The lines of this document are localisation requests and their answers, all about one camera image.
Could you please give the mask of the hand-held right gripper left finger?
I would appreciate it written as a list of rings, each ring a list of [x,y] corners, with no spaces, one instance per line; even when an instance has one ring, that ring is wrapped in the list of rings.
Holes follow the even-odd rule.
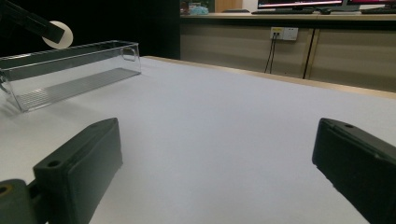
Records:
[[[89,125],[34,166],[49,224],[89,224],[122,166],[116,118]]]

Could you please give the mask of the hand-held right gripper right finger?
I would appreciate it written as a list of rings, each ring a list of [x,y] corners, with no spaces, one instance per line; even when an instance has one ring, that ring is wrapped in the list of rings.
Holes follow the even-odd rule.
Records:
[[[335,119],[318,123],[312,162],[370,224],[396,224],[396,147]]]

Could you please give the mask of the white egg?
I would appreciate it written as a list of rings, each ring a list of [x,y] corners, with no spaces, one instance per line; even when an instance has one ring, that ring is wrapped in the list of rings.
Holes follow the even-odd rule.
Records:
[[[71,31],[71,29],[66,24],[60,21],[51,21],[51,23],[63,29],[64,34],[59,43],[55,43],[43,37],[44,42],[53,49],[66,49],[70,47],[74,39],[73,32]]]

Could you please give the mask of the clear plastic storage container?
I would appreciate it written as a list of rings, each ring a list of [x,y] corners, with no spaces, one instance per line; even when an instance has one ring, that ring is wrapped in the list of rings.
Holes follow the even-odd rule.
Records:
[[[0,58],[0,93],[28,112],[140,74],[139,45],[112,40]]]

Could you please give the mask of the black curtain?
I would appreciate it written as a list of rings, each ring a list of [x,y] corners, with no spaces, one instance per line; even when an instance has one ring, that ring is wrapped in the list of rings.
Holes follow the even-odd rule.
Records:
[[[73,32],[75,46],[137,42],[142,56],[180,57],[178,0],[9,0]]]

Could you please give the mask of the beige wooden counter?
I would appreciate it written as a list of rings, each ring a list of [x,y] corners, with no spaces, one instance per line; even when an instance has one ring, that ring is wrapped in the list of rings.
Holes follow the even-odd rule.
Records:
[[[272,27],[298,28],[298,37],[271,39]],[[189,62],[396,92],[396,15],[183,16],[180,53]]]

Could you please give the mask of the white table sheet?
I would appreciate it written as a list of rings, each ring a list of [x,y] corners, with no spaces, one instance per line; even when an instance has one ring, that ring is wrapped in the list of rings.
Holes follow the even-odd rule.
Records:
[[[366,224],[313,165],[318,122],[396,146],[396,93],[154,57],[121,82],[29,113],[0,101],[0,181],[117,118],[123,165],[92,224]]]

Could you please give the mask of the black keyboard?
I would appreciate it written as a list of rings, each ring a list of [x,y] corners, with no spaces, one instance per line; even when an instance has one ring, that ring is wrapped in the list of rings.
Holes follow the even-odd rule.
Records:
[[[361,9],[361,14],[396,14],[396,8],[393,7],[378,7],[378,8],[367,8]]]
[[[252,15],[309,15],[314,13],[314,9],[276,9],[257,10],[251,12]]]

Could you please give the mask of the computer monitor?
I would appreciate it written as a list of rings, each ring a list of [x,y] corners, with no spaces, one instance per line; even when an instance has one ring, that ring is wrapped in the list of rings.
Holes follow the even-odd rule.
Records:
[[[343,0],[258,0],[257,9],[341,6]]]
[[[385,7],[396,6],[396,0],[346,0],[347,5],[384,5]]]

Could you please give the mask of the white wall socket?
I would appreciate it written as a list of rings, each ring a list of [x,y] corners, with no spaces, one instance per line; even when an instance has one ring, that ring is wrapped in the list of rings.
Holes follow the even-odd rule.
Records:
[[[294,27],[272,27],[270,38],[274,40],[295,41],[298,37],[298,28]]]

